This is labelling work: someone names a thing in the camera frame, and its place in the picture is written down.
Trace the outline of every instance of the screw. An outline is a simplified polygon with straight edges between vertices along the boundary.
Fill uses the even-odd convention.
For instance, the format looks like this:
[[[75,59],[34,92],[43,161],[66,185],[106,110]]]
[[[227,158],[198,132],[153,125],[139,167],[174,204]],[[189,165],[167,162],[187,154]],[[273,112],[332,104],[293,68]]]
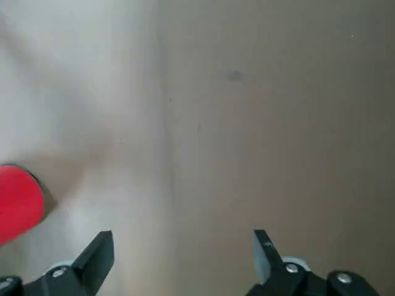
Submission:
[[[62,276],[65,273],[65,271],[66,271],[66,267],[61,267],[52,273],[52,277],[58,278],[59,276]]]
[[[287,265],[285,266],[285,269],[286,269],[287,272],[289,272],[289,273],[297,273],[297,272],[299,271],[299,268],[297,267],[297,265],[296,265],[296,264],[292,264],[292,263],[287,264]]]
[[[7,278],[5,281],[0,282],[0,290],[11,285],[12,278]]]
[[[351,277],[346,273],[339,273],[338,280],[341,281],[343,284],[349,284],[352,282]]]

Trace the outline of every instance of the red object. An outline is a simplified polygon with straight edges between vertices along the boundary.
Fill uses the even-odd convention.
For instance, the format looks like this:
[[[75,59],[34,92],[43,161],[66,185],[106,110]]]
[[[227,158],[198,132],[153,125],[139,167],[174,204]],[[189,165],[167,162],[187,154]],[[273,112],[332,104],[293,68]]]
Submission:
[[[36,226],[44,215],[44,195],[29,172],[0,166],[0,244]]]

